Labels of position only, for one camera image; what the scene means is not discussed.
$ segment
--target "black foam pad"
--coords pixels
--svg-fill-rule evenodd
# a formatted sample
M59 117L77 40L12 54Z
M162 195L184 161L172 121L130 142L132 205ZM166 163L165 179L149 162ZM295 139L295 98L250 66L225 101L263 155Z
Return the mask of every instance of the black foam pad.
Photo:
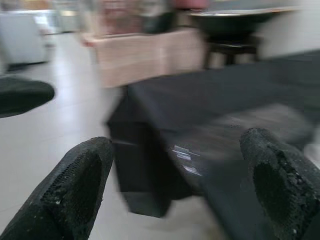
M0 118L23 114L54 96L55 90L48 83L15 75L0 76Z
M72 148L32 192L0 240L87 240L112 162L105 137Z
M280 240L300 240L320 211L320 170L295 147L252 128L240 139L257 198ZM316 238L320 238L320 229Z

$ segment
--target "white tile floor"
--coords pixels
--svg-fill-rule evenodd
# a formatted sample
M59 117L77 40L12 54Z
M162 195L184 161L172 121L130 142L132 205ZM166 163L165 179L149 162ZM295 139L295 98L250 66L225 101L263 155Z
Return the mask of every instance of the white tile floor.
M56 98L26 114L0 119L0 232L37 184L73 146L104 136L103 120L121 94L102 89L87 48L73 34L52 36L51 61L21 75L56 87ZM128 213L111 173L90 240L222 240L199 198L174 203L165 219Z

